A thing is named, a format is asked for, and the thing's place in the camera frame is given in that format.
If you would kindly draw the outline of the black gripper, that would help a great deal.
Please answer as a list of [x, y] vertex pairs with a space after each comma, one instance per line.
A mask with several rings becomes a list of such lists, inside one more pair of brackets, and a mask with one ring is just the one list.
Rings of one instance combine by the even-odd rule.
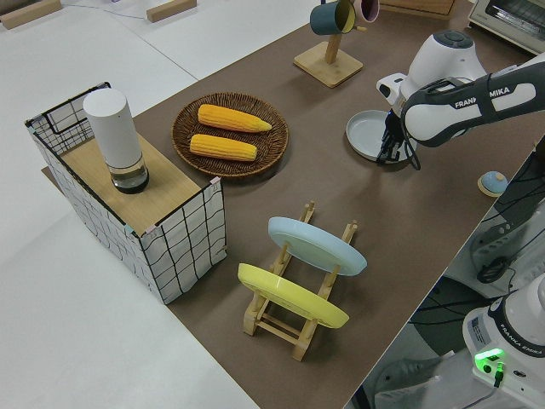
[[390, 109], [385, 119], [385, 130], [376, 162], [378, 164], [385, 164], [388, 158], [390, 162], [399, 162], [401, 155], [400, 149], [403, 141], [404, 131], [401, 119], [393, 109]]

